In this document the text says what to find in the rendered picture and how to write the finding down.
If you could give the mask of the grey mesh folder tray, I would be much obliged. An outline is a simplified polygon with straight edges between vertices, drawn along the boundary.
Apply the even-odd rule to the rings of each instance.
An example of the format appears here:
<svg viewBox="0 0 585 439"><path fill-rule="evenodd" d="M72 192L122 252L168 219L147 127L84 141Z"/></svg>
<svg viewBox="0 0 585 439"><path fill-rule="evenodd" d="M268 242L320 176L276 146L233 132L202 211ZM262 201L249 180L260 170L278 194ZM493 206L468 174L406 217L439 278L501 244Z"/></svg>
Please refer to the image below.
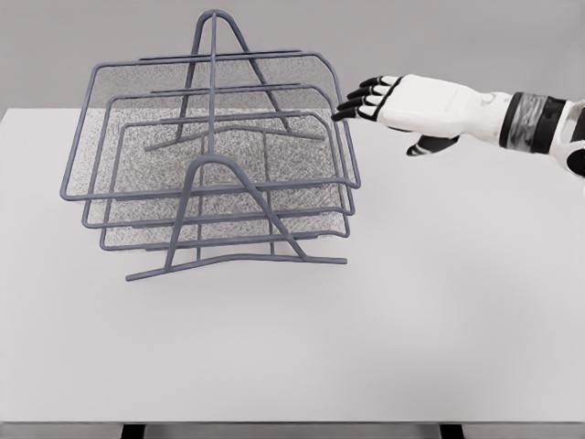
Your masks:
<svg viewBox="0 0 585 439"><path fill-rule="evenodd" d="M289 215L353 210L358 181L345 123L314 85L123 93L91 108L71 190L91 227L168 228L259 221L251 196Z"/></svg>
<svg viewBox="0 0 585 439"><path fill-rule="evenodd" d="M295 110L332 111L342 100L339 80L320 53L302 50L242 51L102 63L94 67L69 152L60 195L67 201L108 199L104 156L113 114L135 122L185 125L253 111L284 116Z"/></svg>
<svg viewBox="0 0 585 439"><path fill-rule="evenodd" d="M107 250L345 237L356 182L347 129L322 109L121 124L88 215Z"/></svg>

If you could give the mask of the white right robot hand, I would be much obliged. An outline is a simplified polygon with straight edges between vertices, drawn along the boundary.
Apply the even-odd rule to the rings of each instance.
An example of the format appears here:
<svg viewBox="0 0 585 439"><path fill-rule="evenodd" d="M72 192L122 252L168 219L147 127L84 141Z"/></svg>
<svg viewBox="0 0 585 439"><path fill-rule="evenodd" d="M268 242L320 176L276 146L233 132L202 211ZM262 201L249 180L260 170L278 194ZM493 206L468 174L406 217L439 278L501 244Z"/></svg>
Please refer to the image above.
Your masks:
<svg viewBox="0 0 585 439"><path fill-rule="evenodd" d="M481 93L467 86L414 74L364 80L336 107L332 120L363 119L419 134L408 156L438 153L457 143Z"/></svg>

